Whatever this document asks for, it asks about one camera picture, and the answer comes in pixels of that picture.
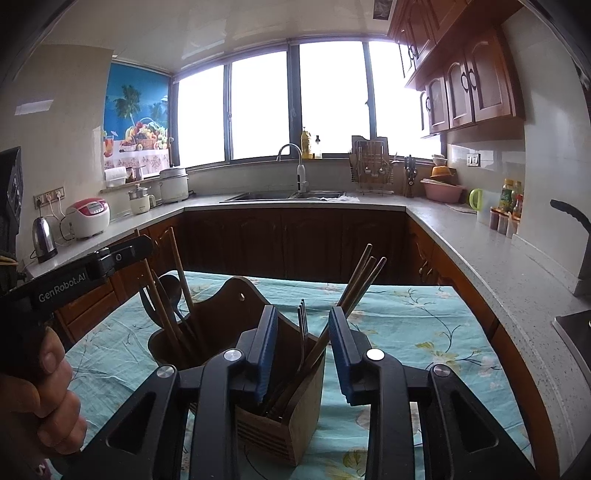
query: ceiling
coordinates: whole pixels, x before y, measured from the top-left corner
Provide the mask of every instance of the ceiling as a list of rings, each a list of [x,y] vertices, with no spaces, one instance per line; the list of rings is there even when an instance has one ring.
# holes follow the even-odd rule
[[[246,46],[320,34],[385,35],[374,0],[78,0],[46,38],[178,73]]]

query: rice cooker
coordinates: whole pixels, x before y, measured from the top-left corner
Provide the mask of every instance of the rice cooker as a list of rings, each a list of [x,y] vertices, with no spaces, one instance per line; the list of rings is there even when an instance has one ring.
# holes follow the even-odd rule
[[[180,202],[189,198],[189,176],[182,167],[160,171],[160,195],[164,203]]]
[[[66,210],[66,221],[74,238],[88,238],[109,226],[109,204],[102,198],[80,200]]]

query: countertop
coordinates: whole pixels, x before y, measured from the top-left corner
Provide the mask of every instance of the countertop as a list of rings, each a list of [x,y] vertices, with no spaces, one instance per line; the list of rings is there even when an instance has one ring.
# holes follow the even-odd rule
[[[37,277],[182,211],[238,208],[345,208],[405,210],[456,263],[486,300],[523,357],[552,424],[561,471],[591,432],[591,391],[573,356],[551,325],[558,315],[591,309],[591,299],[577,299],[540,265],[512,246],[507,237],[441,203],[401,196],[357,197],[358,202],[272,200],[220,203],[234,195],[192,197],[138,216],[126,215],[93,238],[73,241],[59,253],[27,270]]]

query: power outlet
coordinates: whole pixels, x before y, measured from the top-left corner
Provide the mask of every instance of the power outlet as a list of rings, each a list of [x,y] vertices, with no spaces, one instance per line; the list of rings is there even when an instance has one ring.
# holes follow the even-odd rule
[[[58,198],[63,200],[65,196],[66,192],[64,191],[64,187],[59,187],[57,189],[49,190],[48,192],[42,193],[40,195],[35,195],[33,197],[35,209],[39,209],[40,207],[44,207],[45,205],[49,205],[50,203],[57,202]]]
[[[480,154],[468,154],[466,155],[466,165],[469,167],[480,167]]]

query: finger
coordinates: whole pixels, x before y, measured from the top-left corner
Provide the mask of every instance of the finger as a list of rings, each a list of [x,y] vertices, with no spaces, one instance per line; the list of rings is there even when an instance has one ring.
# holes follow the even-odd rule
[[[43,421],[37,434],[44,445],[55,447],[74,429],[80,415],[80,399],[68,391],[60,405]]]
[[[67,360],[62,360],[56,371],[37,385],[41,404],[35,414],[45,418],[64,400],[68,385],[72,381],[72,367]]]
[[[39,392],[32,383],[0,374],[0,411],[27,413],[41,405]]]
[[[39,350],[39,363],[46,374],[52,374],[64,359],[66,352],[57,333],[49,327]]]
[[[65,440],[62,440],[55,446],[56,452],[61,453],[62,455],[69,455],[80,450],[84,444],[87,428],[88,424],[86,423],[85,418],[78,417],[78,421],[76,422],[76,425],[74,425],[70,434]]]

